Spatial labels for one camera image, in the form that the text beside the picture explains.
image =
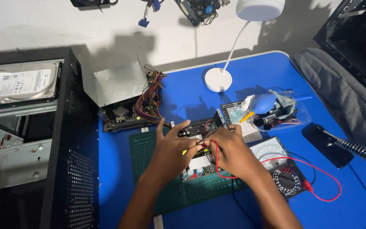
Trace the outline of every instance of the blue table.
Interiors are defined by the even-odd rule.
[[[307,82],[293,68],[287,55],[270,52],[233,59],[227,70],[233,77],[231,87],[221,93],[212,92],[202,78],[213,67],[224,66],[224,61],[168,74],[162,91],[161,114],[166,120],[180,123],[211,117],[220,104],[243,100],[252,94],[266,93],[267,88],[292,89],[296,95],[313,95],[305,101],[312,122],[322,125],[330,133],[345,137],[338,124],[328,113]],[[313,165],[335,176],[342,185],[341,196],[333,202],[318,200],[308,191],[292,198],[290,206],[305,228],[366,228],[366,162],[354,158],[350,163],[363,185],[350,167],[335,168],[301,134],[304,126],[295,126],[269,132],[277,135],[286,149],[308,159]],[[115,228],[134,190],[128,137],[140,129],[100,132],[100,228]],[[313,169],[298,163],[306,178],[312,182]],[[324,199],[333,198],[338,186],[327,175],[316,171],[313,184],[315,193]],[[250,189],[236,193],[241,205],[256,221],[259,210]],[[251,222],[235,204],[231,195],[221,196],[194,206],[163,215],[166,229],[187,228],[252,228]]]

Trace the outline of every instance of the hard drive label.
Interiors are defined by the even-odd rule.
[[[50,69],[3,73],[0,72],[0,97],[38,93],[49,86]]]

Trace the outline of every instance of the human hand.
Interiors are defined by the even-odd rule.
[[[197,151],[202,149],[201,145],[196,145],[200,139],[177,138],[179,130],[190,124],[186,120],[174,126],[166,136],[163,136],[163,118],[156,129],[156,148],[150,164],[143,176],[150,177],[159,185],[166,185],[170,180],[178,176],[183,169],[189,166],[190,160]]]
[[[253,174],[255,168],[260,169],[262,167],[267,171],[242,138],[240,125],[231,124],[228,129],[219,128],[208,137],[208,140],[204,141],[212,153],[215,154],[216,144],[210,140],[217,142],[219,147],[218,166],[230,174],[245,180]]]

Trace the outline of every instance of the hard drive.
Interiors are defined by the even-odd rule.
[[[60,65],[59,60],[0,65],[0,104],[54,97]]]

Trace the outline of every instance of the black smartphone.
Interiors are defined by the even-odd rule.
[[[323,130],[325,129],[322,126],[311,123],[302,130],[302,135],[334,166],[341,169],[350,163],[354,155],[334,144],[336,139],[324,133]]]

